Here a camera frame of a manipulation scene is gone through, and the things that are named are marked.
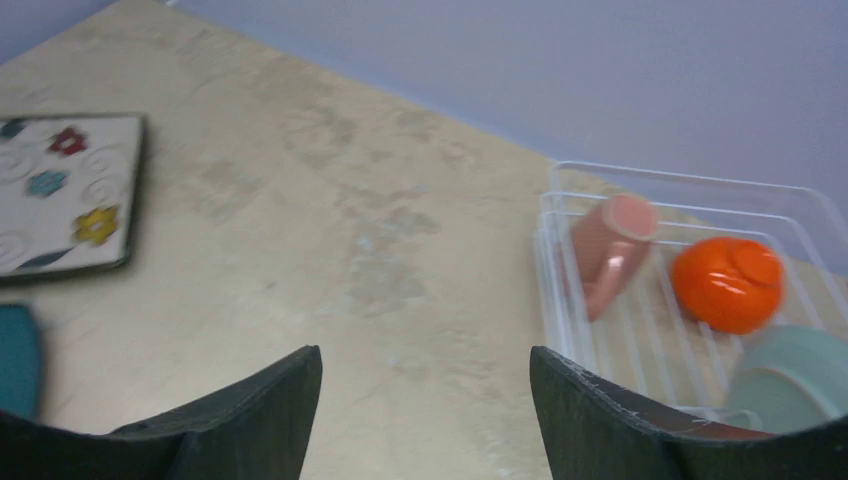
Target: toy orange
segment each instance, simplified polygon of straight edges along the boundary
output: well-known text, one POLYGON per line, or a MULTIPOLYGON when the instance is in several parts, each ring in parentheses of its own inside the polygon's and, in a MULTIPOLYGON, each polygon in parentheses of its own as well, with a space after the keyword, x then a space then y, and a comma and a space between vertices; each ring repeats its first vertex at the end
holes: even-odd
POLYGON ((745 334, 765 325, 783 299, 783 268, 753 241, 716 237, 677 256, 671 282, 680 304, 722 332, 745 334))

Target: teal plate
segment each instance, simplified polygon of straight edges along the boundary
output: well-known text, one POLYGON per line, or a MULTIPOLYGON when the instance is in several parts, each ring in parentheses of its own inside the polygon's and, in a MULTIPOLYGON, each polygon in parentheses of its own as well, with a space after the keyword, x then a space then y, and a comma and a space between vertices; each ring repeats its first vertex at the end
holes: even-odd
POLYGON ((41 390, 41 342, 23 305, 0 305, 0 410, 33 419, 41 390))
MULTIPOLYGON (((747 410, 768 433, 789 433, 848 414, 848 343, 825 331, 771 327, 753 337, 733 374, 726 407, 747 410)), ((744 418, 728 422, 750 427, 744 418)))

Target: wall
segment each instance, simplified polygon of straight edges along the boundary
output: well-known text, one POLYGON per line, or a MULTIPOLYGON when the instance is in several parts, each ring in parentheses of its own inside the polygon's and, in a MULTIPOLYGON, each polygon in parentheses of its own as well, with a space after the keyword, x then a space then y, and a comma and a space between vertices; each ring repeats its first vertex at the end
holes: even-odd
POLYGON ((114 0, 3 0, 0 64, 79 23, 114 0))
POLYGON ((843 0, 178 0, 555 156, 814 186, 848 212, 843 0))

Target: marble surface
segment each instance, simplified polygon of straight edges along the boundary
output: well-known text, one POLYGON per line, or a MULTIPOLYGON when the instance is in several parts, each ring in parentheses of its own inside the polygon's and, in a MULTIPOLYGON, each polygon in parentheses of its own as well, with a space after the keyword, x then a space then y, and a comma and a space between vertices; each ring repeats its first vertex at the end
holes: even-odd
POLYGON ((37 309, 43 420, 103 433, 324 356, 304 478, 545 478, 541 156, 149 0, 0 68, 0 111, 143 111, 134 262, 37 309))

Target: flower pattern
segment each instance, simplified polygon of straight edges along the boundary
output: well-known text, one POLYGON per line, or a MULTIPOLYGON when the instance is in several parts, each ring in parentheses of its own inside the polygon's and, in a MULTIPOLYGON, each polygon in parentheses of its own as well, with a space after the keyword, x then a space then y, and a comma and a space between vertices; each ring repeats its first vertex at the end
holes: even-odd
POLYGON ((82 152, 88 148, 86 134, 74 127, 68 127, 53 137, 53 143, 47 148, 48 152, 60 153, 64 156, 82 152))
POLYGON ((47 198, 59 191, 68 183, 68 172, 47 170, 29 177, 26 192, 35 197, 47 198))
POLYGON ((77 230, 74 238, 78 242, 91 241, 100 246, 118 229, 118 207, 95 208, 94 210, 80 215, 74 221, 77 230))
POLYGON ((4 123, 0 127, 0 139, 11 140, 24 130, 24 121, 21 118, 14 118, 4 123))

